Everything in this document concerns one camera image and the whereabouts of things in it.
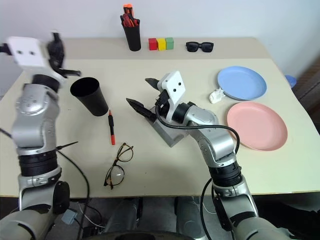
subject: black cup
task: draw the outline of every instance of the black cup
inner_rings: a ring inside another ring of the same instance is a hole
[[[109,110],[100,84],[93,77],[84,77],[75,81],[70,87],[70,92],[97,117],[105,115]]]
[[[139,51],[141,49],[141,40],[140,40],[140,20],[138,19],[138,25],[134,27],[124,26],[124,33],[126,40],[128,42],[129,49],[131,51]]]

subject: crumpled paper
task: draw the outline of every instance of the crumpled paper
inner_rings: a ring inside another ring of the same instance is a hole
[[[220,87],[209,95],[210,103],[215,104],[220,102],[225,96],[226,95],[224,95],[224,91]]]

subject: glasses lens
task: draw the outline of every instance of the glasses lens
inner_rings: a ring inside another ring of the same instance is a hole
[[[212,43],[209,43],[209,42],[202,43],[202,45],[201,45],[202,51],[204,51],[206,53],[212,52],[213,48],[214,48],[214,45]]]
[[[132,149],[132,147],[130,146],[123,146],[121,152],[118,155],[118,159],[121,162],[128,162],[132,159],[132,157],[134,156],[134,151]]]
[[[118,185],[122,182],[124,179],[125,172],[124,170],[119,166],[113,166],[111,170],[109,170],[107,177],[106,177],[106,183],[108,185]]]
[[[199,48],[199,44],[196,42],[187,42],[186,49],[188,52],[196,52]]]

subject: green block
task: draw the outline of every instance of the green block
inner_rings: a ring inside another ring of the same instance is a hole
[[[165,42],[166,42],[166,49],[167,50],[171,50],[174,49],[174,39],[173,37],[166,37],[165,38]]]

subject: black cable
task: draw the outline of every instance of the black cable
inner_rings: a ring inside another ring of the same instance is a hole
[[[84,209],[83,209],[83,214],[81,216],[81,221],[80,221],[80,227],[79,227],[79,230],[78,230],[78,235],[77,235],[77,240],[80,240],[81,239],[81,230],[83,229],[83,225],[84,225],[84,220],[85,220],[85,214],[86,214],[86,211],[87,211],[87,207],[88,207],[88,202],[89,202],[89,197],[90,197],[90,185],[89,185],[89,181],[86,177],[86,175],[84,174],[84,172],[80,169],[80,167],[78,167],[78,165],[72,161],[69,157],[67,157],[66,155],[64,155],[61,151],[57,150],[57,152],[59,154],[61,154],[62,156],[64,156],[70,163],[73,164],[73,166],[76,167],[76,169],[78,169],[78,171],[81,173],[81,175],[83,176],[84,180],[85,180],[85,183],[86,183],[86,200],[85,200],[85,203],[84,203]]]
[[[203,230],[205,232],[206,237],[208,238],[208,240],[212,240],[209,232],[207,230],[206,224],[205,224],[205,219],[204,219],[204,197],[205,197],[205,193],[207,190],[207,187],[209,186],[209,184],[211,183],[211,178],[209,179],[209,181],[206,182],[206,184],[204,185],[204,188],[202,190],[201,193],[201,198],[200,198],[200,218],[201,218],[201,224],[203,227]]]
[[[83,227],[81,227],[80,222],[79,222],[76,218],[74,218],[74,221],[79,224],[79,227],[80,227],[81,229],[84,229]]]
[[[234,232],[231,230],[231,237],[232,237],[232,240],[235,240],[235,235],[234,235]]]
[[[4,135],[6,135],[7,137],[12,139],[12,136],[10,133],[8,133],[6,130],[3,130],[2,128],[0,128],[0,133],[3,133]]]
[[[102,218],[102,215],[101,213],[99,212],[98,209],[94,208],[93,206],[90,206],[88,205],[88,208],[92,209],[92,210],[95,210],[98,214],[99,214],[99,217],[100,217],[100,223],[99,224],[102,224],[102,221],[103,221],[103,218]]]
[[[171,125],[169,123],[166,123],[160,116],[160,106],[156,105],[155,106],[155,115],[156,118],[160,121],[160,123],[162,123],[163,125],[165,125],[168,128],[171,129],[183,129],[183,130],[192,130],[192,129],[226,129],[231,131],[236,138],[236,145],[235,145],[235,149],[234,152],[237,154],[238,150],[239,150],[239,146],[240,146],[240,137],[239,134],[237,133],[236,130],[234,130],[233,128],[229,127],[229,126],[225,126],[225,125],[198,125],[198,126],[178,126],[178,125]]]
[[[171,128],[171,129],[183,129],[183,130],[192,130],[192,129],[226,129],[231,131],[236,138],[236,145],[235,145],[235,149],[234,152],[235,154],[237,154],[238,150],[239,150],[239,146],[240,146],[240,137],[239,134],[237,133],[236,130],[234,130],[233,128],[229,127],[229,126],[225,126],[225,125],[198,125],[198,126],[178,126],[178,125],[171,125],[166,123],[160,116],[160,110],[161,107],[159,104],[156,104],[155,106],[155,115],[156,118],[160,121],[160,123],[162,123],[164,126]],[[209,232],[207,230],[206,227],[206,223],[205,223],[205,219],[204,219],[204,208],[203,208],[203,203],[204,203],[204,197],[205,197],[205,193],[207,190],[207,187],[209,186],[209,184],[211,183],[212,179],[210,178],[206,184],[204,185],[204,188],[202,190],[202,194],[201,194],[201,198],[200,198],[200,218],[201,218],[201,224],[203,227],[203,230],[205,232],[206,237],[208,238],[208,240],[212,240]]]

